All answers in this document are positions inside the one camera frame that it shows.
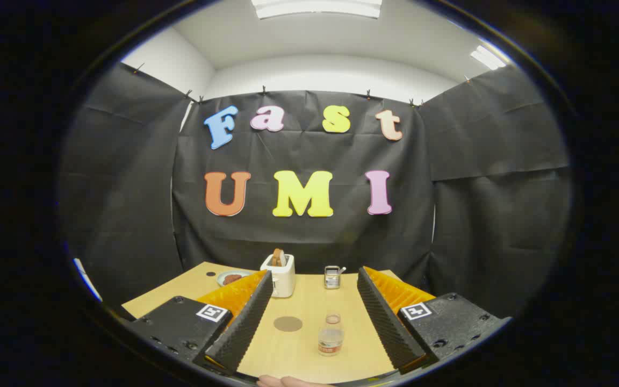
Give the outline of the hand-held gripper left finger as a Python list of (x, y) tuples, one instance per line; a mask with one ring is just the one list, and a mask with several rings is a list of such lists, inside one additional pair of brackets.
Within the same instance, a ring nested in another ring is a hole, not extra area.
[(196, 300), (174, 296), (128, 329), (187, 367), (233, 375), (272, 297), (272, 274), (260, 270)]

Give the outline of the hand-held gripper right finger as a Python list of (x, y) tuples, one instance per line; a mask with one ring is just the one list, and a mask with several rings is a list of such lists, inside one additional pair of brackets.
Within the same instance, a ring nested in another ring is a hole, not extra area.
[(369, 267), (359, 269), (357, 288), (389, 360), (402, 374), (462, 354), (512, 320), (457, 292), (433, 296)]

